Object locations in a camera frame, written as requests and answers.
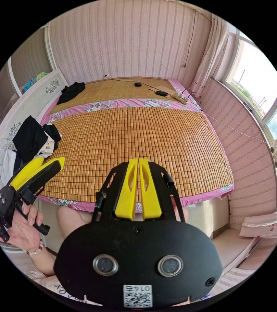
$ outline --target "power cord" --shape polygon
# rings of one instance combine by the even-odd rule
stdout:
[[[154,87],[153,85],[146,84],[145,82],[138,81],[138,80],[121,80],[121,79],[114,79],[114,78],[109,78],[107,75],[105,75],[105,78],[108,78],[108,79],[110,79],[110,80],[116,80],[116,81],[139,82],[139,83],[142,84],[142,85],[146,85],[146,86],[148,86],[148,87],[151,87],[151,88],[157,89],[157,90],[159,90],[159,91],[162,91],[162,90],[160,90],[160,89]]]
[[[186,57],[186,61],[185,61],[185,64],[184,64],[184,68],[186,68],[186,63],[187,63],[187,60],[188,60],[190,44],[191,44],[191,42],[193,40],[194,28],[195,28],[195,20],[196,20],[196,10],[195,10],[195,16],[194,16],[193,30],[192,30],[191,37],[190,37],[190,42],[189,42],[189,46],[188,46],[188,52],[187,52],[187,57]]]
[[[110,80],[116,80],[116,81],[139,82],[139,83],[142,84],[142,85],[146,85],[146,86],[148,86],[148,87],[151,87],[151,88],[157,89],[157,90],[159,90],[159,91],[162,91],[162,90],[160,90],[160,89],[158,89],[158,88],[156,88],[156,87],[154,87],[154,86],[152,86],[152,85],[149,85],[149,84],[146,84],[146,83],[144,83],[144,82],[137,81],[137,80],[121,80],[121,79],[114,79],[114,78],[109,78],[107,75],[105,75],[105,78],[108,78],[108,79],[110,79]],[[194,94],[194,93],[196,93],[196,94],[199,95],[200,104],[194,103],[194,102],[192,101],[192,94]],[[198,92],[192,92],[192,91],[191,91],[191,93],[190,93],[190,95],[189,95],[188,98],[190,98],[190,101],[191,101],[192,104],[196,105],[200,111],[204,112],[203,109],[200,107],[202,98],[201,98],[201,95],[200,95]],[[222,123],[222,122],[220,122],[220,121],[218,121],[218,120],[216,120],[215,118],[211,117],[210,115],[208,115],[208,114],[205,113],[205,112],[204,112],[204,114],[205,114],[206,116],[212,118],[213,120],[215,120],[215,121],[218,122],[219,124],[222,124],[222,125],[224,125],[224,126],[230,128],[230,129],[232,129],[233,131],[236,131],[236,132],[238,132],[238,133],[240,133],[240,134],[242,134],[242,135],[244,135],[244,136],[246,136],[246,137],[250,137],[250,138],[252,138],[252,139],[256,139],[256,140],[258,140],[258,141],[260,141],[260,142],[263,142],[263,143],[267,144],[268,147],[270,148],[270,145],[269,145],[267,142],[265,142],[265,141],[263,141],[263,140],[260,140],[260,139],[258,139],[258,138],[255,138],[255,137],[253,137],[253,136],[249,136],[249,135],[247,135],[247,134],[245,134],[245,133],[242,133],[242,132],[240,132],[240,131],[238,131],[238,130],[236,130],[236,129],[234,129],[234,128],[232,128],[232,127],[230,127],[230,126],[228,126],[228,125],[226,125],[226,124],[224,124],[224,123]]]

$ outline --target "pink bedsheet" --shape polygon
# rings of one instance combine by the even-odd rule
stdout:
[[[172,84],[174,89],[178,93],[182,93],[182,91],[185,89],[178,81],[169,79],[169,82]],[[189,93],[184,91],[185,96],[189,96]],[[54,113],[52,115],[48,115],[51,109],[56,105],[58,102],[58,99],[55,100],[55,102],[51,105],[51,107],[47,110],[44,117],[42,118],[41,125],[50,123],[52,121],[65,118],[71,115],[80,114],[80,113],[88,113],[90,111],[98,111],[98,110],[104,110],[104,109],[113,109],[113,108],[121,108],[121,107],[161,107],[161,108],[168,108],[168,109],[176,109],[176,110],[190,110],[190,111],[199,111],[201,114],[204,115],[207,122],[211,125],[209,119],[207,116],[200,110],[199,105],[196,103],[196,101],[192,98],[191,101],[189,101],[188,105],[184,105],[179,102],[171,102],[168,100],[158,100],[158,99],[118,99],[118,100],[107,100],[107,101],[101,101],[101,102],[95,102],[95,103],[89,103],[89,104],[82,104],[75,107],[71,107],[68,109],[64,109],[60,112]],[[218,138],[214,128],[212,127],[213,132],[215,136]],[[181,204],[183,207],[193,205],[199,202],[203,202],[215,197],[219,198],[225,198],[233,191],[234,185],[230,184],[223,188],[219,188],[217,190],[213,190],[210,192],[188,196],[188,197],[181,197]],[[95,207],[95,203],[93,202],[81,202],[81,201],[70,201],[67,199],[60,199],[60,198],[51,198],[43,195],[39,195],[39,198],[51,202],[53,204],[61,205],[61,206],[67,206],[73,209],[77,210],[83,210],[83,211],[89,211],[92,212]],[[141,203],[136,203],[136,213],[142,212]]]

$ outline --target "utility pole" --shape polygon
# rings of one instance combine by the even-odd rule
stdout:
[[[263,100],[265,100],[265,97],[263,97],[263,98],[261,99],[261,101],[259,102],[259,105],[261,105],[261,103],[262,103]]]
[[[243,74],[245,73],[245,69],[243,70],[243,73],[242,73],[242,75],[241,75],[241,77],[240,77],[240,80],[239,80],[239,82],[238,82],[238,84],[240,84],[240,81],[241,81],[241,79],[242,79],[242,76],[243,76]]]
[[[260,107],[262,107],[262,105],[266,102],[265,98],[264,98],[264,102],[260,105]]]

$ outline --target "camera lens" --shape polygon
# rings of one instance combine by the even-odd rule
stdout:
[[[101,272],[108,273],[113,269],[113,262],[108,258],[101,258],[97,263],[97,267]]]
[[[100,275],[110,276],[117,272],[118,263],[114,257],[101,254],[93,260],[93,268]]]
[[[158,263],[158,271],[162,276],[176,276],[183,269],[183,261],[175,255],[163,257]]]

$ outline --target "blue cloth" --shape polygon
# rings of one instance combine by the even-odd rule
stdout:
[[[34,85],[36,83],[36,80],[36,77],[32,77],[31,79],[29,79],[22,90],[22,94],[24,94],[32,85]]]

